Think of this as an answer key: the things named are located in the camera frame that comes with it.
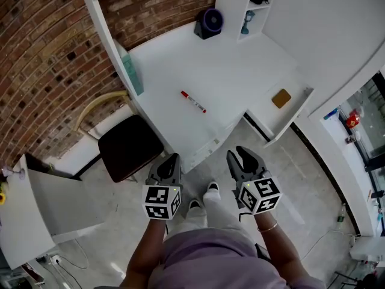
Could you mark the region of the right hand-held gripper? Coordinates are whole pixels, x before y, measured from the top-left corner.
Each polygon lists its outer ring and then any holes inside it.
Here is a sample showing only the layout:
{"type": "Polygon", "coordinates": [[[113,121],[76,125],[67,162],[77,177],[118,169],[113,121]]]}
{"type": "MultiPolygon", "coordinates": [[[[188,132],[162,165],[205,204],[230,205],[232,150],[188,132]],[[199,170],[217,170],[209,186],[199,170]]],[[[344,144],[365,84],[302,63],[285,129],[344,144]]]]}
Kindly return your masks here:
{"type": "Polygon", "coordinates": [[[237,146],[236,151],[242,159],[241,165],[236,155],[227,151],[226,161],[231,177],[236,182],[235,198],[239,209],[245,208],[252,215],[272,211],[276,208],[283,193],[276,176],[266,168],[264,160],[249,148],[237,146]]]}

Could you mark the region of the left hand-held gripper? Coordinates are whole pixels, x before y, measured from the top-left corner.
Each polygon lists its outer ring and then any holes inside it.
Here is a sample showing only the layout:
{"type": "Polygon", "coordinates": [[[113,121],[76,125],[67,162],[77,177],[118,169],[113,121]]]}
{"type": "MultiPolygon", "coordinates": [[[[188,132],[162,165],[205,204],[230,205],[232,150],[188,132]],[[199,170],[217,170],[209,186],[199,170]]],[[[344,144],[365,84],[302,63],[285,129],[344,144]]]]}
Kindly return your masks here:
{"type": "Polygon", "coordinates": [[[149,219],[172,220],[181,205],[181,158],[177,153],[159,159],[142,188],[142,206],[149,219]]]}

